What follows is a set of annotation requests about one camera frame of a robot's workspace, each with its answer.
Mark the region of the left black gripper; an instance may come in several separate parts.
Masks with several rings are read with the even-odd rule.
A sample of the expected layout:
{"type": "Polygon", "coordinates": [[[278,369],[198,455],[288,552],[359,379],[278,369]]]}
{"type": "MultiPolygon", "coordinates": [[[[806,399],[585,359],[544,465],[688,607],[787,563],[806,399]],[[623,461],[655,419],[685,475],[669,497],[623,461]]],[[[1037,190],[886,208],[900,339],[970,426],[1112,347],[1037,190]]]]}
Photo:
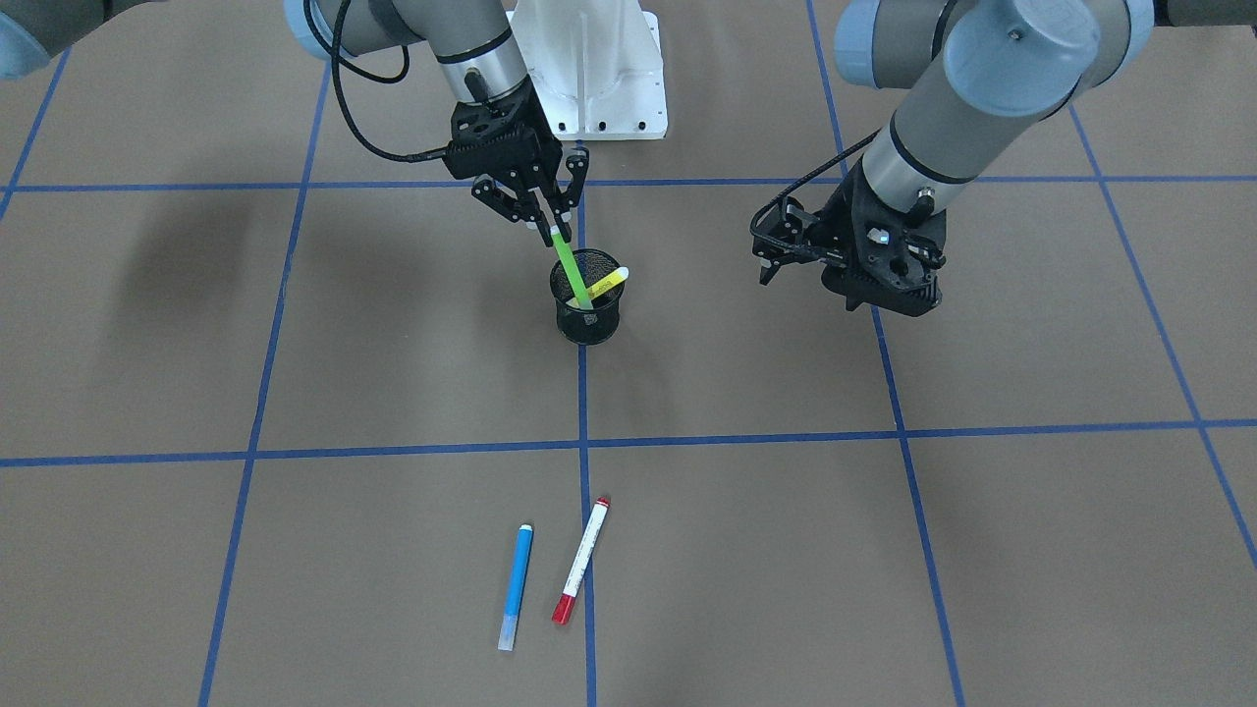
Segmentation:
{"type": "Polygon", "coordinates": [[[940,304],[947,211],[935,213],[933,198],[899,213],[875,195],[857,162],[822,208],[821,225],[843,255],[843,263],[825,267],[822,286],[843,296],[845,309],[871,304],[919,317],[940,304]]]}

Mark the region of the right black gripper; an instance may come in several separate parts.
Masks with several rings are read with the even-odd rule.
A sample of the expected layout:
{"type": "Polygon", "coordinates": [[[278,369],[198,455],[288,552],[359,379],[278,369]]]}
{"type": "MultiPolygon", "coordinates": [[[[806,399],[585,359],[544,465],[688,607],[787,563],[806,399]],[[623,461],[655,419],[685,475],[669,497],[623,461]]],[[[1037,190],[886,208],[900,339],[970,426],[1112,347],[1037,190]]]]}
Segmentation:
{"type": "Polygon", "coordinates": [[[525,78],[517,89],[483,104],[458,102],[453,112],[453,138],[444,165],[458,179],[488,175],[517,190],[517,195],[494,179],[471,182],[471,196],[507,221],[546,231],[546,209],[534,192],[549,198],[554,223],[568,229],[571,214],[578,210],[585,179],[591,167],[587,147],[562,148],[551,131],[533,81],[525,78]],[[558,170],[567,177],[558,185],[558,170]]]}

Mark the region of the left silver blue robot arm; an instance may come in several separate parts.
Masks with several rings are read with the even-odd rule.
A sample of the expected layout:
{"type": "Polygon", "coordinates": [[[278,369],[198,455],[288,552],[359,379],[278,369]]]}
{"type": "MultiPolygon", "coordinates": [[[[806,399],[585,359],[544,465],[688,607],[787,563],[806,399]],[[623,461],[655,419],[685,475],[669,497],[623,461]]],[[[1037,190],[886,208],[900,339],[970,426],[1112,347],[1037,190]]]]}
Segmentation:
{"type": "Polygon", "coordinates": [[[1252,26],[1252,1],[852,1],[833,35],[843,81],[905,98],[821,211],[847,309],[940,303],[947,208],[1019,135],[1111,81],[1154,26],[1252,26]]]}

